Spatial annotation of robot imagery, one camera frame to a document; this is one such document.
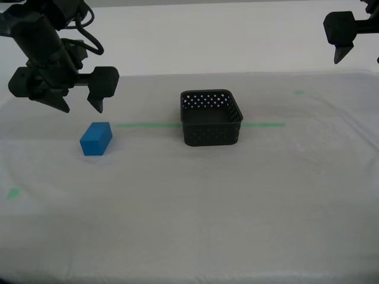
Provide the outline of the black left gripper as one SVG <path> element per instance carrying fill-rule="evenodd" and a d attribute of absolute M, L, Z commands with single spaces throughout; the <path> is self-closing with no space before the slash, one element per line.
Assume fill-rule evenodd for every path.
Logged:
<path fill-rule="evenodd" d="M 16 98 L 28 98 L 68 113 L 64 97 L 78 80 L 78 70 L 88 57 L 85 49 L 27 49 L 27 66 L 19 67 L 8 83 Z M 114 96 L 120 75 L 112 66 L 98 66 L 91 73 L 87 101 L 103 112 L 104 98 Z"/>

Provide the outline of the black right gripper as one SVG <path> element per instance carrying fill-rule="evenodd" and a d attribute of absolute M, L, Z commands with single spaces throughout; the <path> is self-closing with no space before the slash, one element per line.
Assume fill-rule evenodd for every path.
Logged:
<path fill-rule="evenodd" d="M 334 64 L 338 64 L 354 47 L 355 24 L 357 33 L 378 33 L 378 0 L 361 0 L 366 3 L 366 20 L 355 20 L 351 11 L 331 12 L 323 22 L 327 41 L 335 47 Z"/>

